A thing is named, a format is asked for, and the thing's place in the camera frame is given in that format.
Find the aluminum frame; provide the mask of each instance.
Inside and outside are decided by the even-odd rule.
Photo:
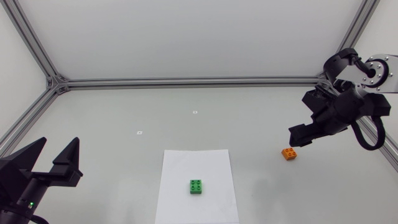
[[[59,74],[26,18],[18,0],[0,0],[22,40],[47,79],[47,90],[28,108],[0,139],[0,157],[9,155],[58,95],[71,90],[110,90],[130,88],[211,88],[247,86],[314,86],[330,87],[323,73],[313,77],[211,77],[211,78],[125,78],[69,80]],[[360,38],[380,0],[363,0],[337,52],[353,47]],[[359,120],[361,129],[376,142],[377,131],[369,118]],[[398,171],[398,144],[387,134],[380,149]]]

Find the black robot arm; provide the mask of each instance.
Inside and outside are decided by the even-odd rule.
[[[362,147],[379,149],[386,137],[381,116],[389,116],[391,108],[379,93],[397,92],[398,80],[392,76],[397,66],[398,58],[393,55],[375,55],[363,63],[354,49],[344,49],[332,56],[323,68],[339,94],[319,85],[305,94],[302,101],[313,112],[313,123],[289,128],[290,145],[306,146],[313,139],[334,135],[351,125]],[[373,146],[365,141],[356,122],[363,116],[370,116],[377,128],[378,140]]]
[[[79,139],[75,138],[53,161],[50,172],[32,172],[45,138],[0,159],[0,223],[48,224],[34,215],[50,186],[76,187],[83,174],[79,170]]]

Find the orange lego brick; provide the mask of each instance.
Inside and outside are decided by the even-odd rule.
[[[297,153],[294,151],[293,148],[287,148],[282,150],[282,155],[284,155],[286,160],[294,159],[297,156]]]

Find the black cable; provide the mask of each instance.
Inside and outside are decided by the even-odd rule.
[[[380,116],[372,116],[372,120],[377,129],[377,143],[374,146],[371,146],[369,143],[366,142],[365,138],[363,138],[361,128],[356,123],[356,121],[351,124],[355,133],[355,137],[358,140],[359,144],[366,150],[370,151],[379,149],[381,146],[383,146],[384,141],[386,140],[386,130],[384,130],[383,122],[381,121]]]
[[[368,77],[372,75],[372,72],[368,67],[366,66],[365,63],[361,61],[361,57],[354,56],[351,58],[353,63],[356,65],[357,68],[359,68],[362,72],[364,72]]]
[[[30,220],[37,224],[49,224],[44,218],[37,215],[32,215],[32,218],[30,218]]]

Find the green lego brick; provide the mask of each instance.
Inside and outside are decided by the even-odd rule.
[[[191,194],[201,194],[201,180],[190,180]]]

